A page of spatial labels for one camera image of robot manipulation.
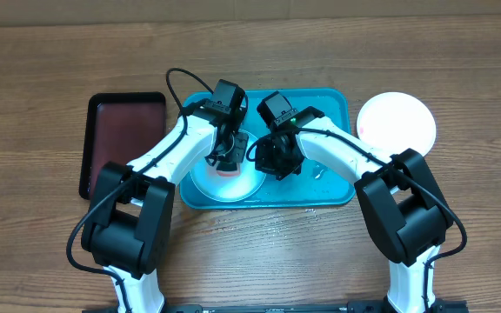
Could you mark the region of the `light blue plate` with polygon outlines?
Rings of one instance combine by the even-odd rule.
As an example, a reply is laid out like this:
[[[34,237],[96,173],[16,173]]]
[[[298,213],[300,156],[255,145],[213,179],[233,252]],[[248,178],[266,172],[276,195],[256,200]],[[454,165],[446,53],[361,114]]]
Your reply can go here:
[[[250,132],[247,149],[257,141]],[[216,167],[209,166],[205,158],[190,171],[190,179],[196,188],[206,197],[220,203],[234,203],[256,193],[265,181],[266,175],[255,170],[255,165],[245,158],[240,166],[240,175],[219,176]]]

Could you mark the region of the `white plate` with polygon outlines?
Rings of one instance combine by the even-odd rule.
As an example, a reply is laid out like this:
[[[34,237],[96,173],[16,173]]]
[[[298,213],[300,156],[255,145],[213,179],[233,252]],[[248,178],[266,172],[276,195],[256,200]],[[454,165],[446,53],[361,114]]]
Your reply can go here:
[[[409,148],[426,156],[437,139],[437,125],[428,107],[403,92],[385,92],[369,99],[358,113],[358,138],[392,154]]]

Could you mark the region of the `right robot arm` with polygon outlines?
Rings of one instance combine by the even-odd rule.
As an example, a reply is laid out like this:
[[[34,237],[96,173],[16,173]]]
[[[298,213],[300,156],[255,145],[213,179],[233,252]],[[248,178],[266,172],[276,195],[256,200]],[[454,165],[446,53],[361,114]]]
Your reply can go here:
[[[353,185],[372,242],[390,262],[385,302],[395,312],[436,312],[432,264],[454,219],[424,157],[391,155],[338,128],[321,110],[298,110],[275,91],[257,106],[269,134],[255,144],[255,168],[282,180],[304,160]]]

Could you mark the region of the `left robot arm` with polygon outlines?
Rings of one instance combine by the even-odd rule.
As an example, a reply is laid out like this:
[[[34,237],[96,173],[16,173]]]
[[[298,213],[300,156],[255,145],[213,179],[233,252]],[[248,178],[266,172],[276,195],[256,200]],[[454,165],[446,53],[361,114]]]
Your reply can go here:
[[[117,312],[160,312],[165,299],[157,266],[166,250],[176,187],[206,157],[233,155],[247,96],[221,80],[210,97],[181,106],[176,126],[156,146],[125,165],[101,169],[86,215],[72,231],[109,276]]]

